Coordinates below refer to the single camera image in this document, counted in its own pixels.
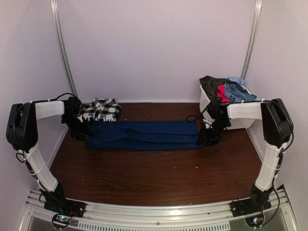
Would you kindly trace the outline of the navy blue garment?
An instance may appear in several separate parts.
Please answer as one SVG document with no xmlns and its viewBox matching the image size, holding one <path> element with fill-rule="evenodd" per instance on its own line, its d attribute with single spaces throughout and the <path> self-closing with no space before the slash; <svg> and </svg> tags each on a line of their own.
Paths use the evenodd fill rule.
<svg viewBox="0 0 308 231">
<path fill-rule="evenodd" d="M 94 122 L 89 149 L 167 151 L 201 149 L 195 124 L 186 121 Z"/>
</svg>

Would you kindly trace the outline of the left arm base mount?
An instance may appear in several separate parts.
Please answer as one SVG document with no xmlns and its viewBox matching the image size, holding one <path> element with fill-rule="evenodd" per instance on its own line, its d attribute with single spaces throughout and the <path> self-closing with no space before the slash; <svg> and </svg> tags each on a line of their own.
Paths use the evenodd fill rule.
<svg viewBox="0 0 308 231">
<path fill-rule="evenodd" d="M 56 229 L 62 230 L 68 227 L 73 217 L 83 217 L 86 204 L 81 201 L 67 199 L 60 183 L 52 192 L 48 192 L 45 188 L 40 189 L 40 192 L 45 198 L 44 208 L 55 212 L 51 218 L 51 223 Z"/>
</svg>

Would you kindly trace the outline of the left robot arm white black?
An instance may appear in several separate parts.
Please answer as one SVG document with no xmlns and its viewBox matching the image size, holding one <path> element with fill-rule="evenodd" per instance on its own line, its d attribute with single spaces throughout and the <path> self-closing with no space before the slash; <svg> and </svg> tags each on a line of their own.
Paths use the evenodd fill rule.
<svg viewBox="0 0 308 231">
<path fill-rule="evenodd" d="M 59 116 L 61 123 L 67 125 L 73 139 L 86 141 L 90 136 L 90 122 L 79 119 L 82 108 L 82 102 L 73 94 L 69 94 L 66 100 L 57 97 L 49 100 L 15 103 L 11 107 L 6 128 L 6 139 L 17 151 L 16 157 L 26 164 L 42 194 L 59 214 L 64 214 L 69 210 L 69 202 L 64 195 L 62 185 L 52 175 L 41 156 L 37 121 Z"/>
</svg>

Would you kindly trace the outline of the black white plaid shirt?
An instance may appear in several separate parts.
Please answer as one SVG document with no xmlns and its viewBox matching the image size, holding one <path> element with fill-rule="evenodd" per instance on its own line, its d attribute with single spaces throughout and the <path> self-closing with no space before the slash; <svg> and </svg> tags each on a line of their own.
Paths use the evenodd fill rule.
<svg viewBox="0 0 308 231">
<path fill-rule="evenodd" d="M 115 101 L 115 98 L 94 98 L 91 103 L 82 105 L 78 119 L 81 122 L 85 120 L 89 122 L 116 122 L 121 108 L 121 105 Z"/>
</svg>

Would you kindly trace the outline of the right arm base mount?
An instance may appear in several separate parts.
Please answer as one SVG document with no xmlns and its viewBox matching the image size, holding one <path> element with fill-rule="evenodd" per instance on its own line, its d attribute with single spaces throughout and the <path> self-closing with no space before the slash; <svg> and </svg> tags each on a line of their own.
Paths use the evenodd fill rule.
<svg viewBox="0 0 308 231">
<path fill-rule="evenodd" d="M 232 200 L 230 209 L 233 217 L 247 216 L 245 222 L 250 228 L 260 228 L 265 223 L 265 210 L 271 208 L 271 192 L 272 189 L 263 192 L 255 188 L 248 199 Z"/>
</svg>

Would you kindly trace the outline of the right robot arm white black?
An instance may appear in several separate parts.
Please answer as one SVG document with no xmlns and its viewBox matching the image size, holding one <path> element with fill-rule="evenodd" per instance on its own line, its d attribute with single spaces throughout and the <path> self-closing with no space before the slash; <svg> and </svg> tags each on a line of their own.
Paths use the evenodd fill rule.
<svg viewBox="0 0 308 231">
<path fill-rule="evenodd" d="M 271 207 L 269 196 L 275 190 L 274 181 L 281 166 L 283 155 L 293 141 L 294 125 L 280 98 L 241 103 L 211 103 L 206 108 L 214 120 L 202 122 L 198 144 L 216 145 L 220 133 L 231 126 L 231 120 L 252 119 L 262 122 L 265 154 L 259 175 L 252 186 L 250 197 L 234 200 L 230 207 L 233 216 L 260 212 Z"/>
</svg>

